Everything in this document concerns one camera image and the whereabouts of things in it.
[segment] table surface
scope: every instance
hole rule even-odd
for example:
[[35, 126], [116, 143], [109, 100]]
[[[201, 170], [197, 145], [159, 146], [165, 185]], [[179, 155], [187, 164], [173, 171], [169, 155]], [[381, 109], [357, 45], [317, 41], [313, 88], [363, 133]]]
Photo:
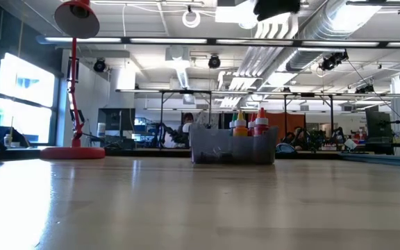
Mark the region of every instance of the table surface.
[[400, 167], [0, 162], [0, 249], [400, 249]]

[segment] yellow bottle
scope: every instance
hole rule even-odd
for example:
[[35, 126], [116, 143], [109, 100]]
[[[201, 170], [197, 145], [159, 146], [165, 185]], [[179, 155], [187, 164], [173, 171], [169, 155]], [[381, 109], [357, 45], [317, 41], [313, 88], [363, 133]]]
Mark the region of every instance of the yellow bottle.
[[233, 136], [248, 136], [247, 121], [243, 117], [243, 112], [239, 110], [239, 115], [234, 122]]

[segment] red desk lamp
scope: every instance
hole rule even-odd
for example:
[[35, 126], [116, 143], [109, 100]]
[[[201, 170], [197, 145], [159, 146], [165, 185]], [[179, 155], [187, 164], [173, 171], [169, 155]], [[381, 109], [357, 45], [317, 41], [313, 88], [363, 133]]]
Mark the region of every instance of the red desk lamp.
[[55, 11], [55, 21], [62, 31], [73, 37], [72, 40], [72, 66], [71, 85], [68, 89], [69, 100], [74, 107], [74, 137], [72, 147], [47, 148], [41, 151], [41, 158], [46, 159], [94, 159], [104, 158], [102, 148], [81, 147], [83, 125], [80, 123], [78, 108], [75, 100], [76, 78], [76, 39], [92, 38], [98, 34], [100, 23], [94, 11], [90, 8], [90, 0], [71, 0], [62, 3]]

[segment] lamp base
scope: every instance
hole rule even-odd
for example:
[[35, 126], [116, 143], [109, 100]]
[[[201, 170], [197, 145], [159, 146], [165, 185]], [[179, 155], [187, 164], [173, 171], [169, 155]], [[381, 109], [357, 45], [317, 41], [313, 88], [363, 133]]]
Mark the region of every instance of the lamp base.
[[40, 158], [47, 160], [102, 159], [106, 157], [103, 148], [96, 147], [51, 147], [41, 150]]

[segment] clear plastic bin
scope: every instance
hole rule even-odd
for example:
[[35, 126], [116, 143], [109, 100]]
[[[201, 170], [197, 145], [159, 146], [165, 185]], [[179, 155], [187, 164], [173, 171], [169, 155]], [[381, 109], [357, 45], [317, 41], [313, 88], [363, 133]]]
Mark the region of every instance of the clear plastic bin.
[[273, 164], [277, 127], [258, 137], [233, 137], [225, 129], [206, 129], [193, 124], [190, 144], [193, 163]]

